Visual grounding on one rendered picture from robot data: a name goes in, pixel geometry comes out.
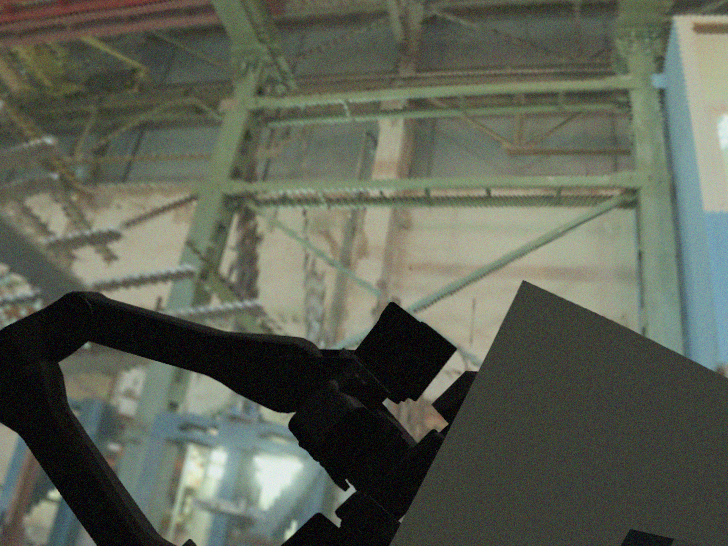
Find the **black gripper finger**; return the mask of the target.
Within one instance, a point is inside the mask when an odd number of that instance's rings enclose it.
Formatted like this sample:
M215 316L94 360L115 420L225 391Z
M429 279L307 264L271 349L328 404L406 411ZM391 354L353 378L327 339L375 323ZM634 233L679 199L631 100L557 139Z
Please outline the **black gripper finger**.
M433 433L406 458L423 481L445 438Z
M400 522L367 495L341 521L341 528L360 546L389 546Z

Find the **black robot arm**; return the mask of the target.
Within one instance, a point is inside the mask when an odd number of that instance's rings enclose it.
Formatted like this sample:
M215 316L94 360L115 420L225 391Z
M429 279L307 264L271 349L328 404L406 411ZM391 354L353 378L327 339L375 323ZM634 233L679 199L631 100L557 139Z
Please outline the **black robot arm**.
M0 331L0 423L21 436L97 546L176 546L161 537L73 414L59 362L86 342L205 374L295 414L298 445L343 491L377 435L404 434L381 410L417 401L457 350L390 302L356 350L224 331L110 299L66 293ZM297 413L296 413L297 412ZM390 412L391 413L391 412Z

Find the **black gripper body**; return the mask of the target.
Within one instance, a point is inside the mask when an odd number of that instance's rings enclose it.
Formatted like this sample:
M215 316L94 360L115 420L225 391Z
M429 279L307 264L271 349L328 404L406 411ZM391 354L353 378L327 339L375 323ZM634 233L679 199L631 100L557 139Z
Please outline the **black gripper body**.
M431 405L449 423L440 433L445 437L465 400L478 371L465 371ZM377 435L347 465L347 481L356 491L335 511L341 520L367 495L399 520L414 500L423 480L406 458L430 435L432 429L419 443L405 427L388 411L381 410L404 433L391 432L388 436ZM337 527L325 515L314 514L281 546L360 546L346 532Z

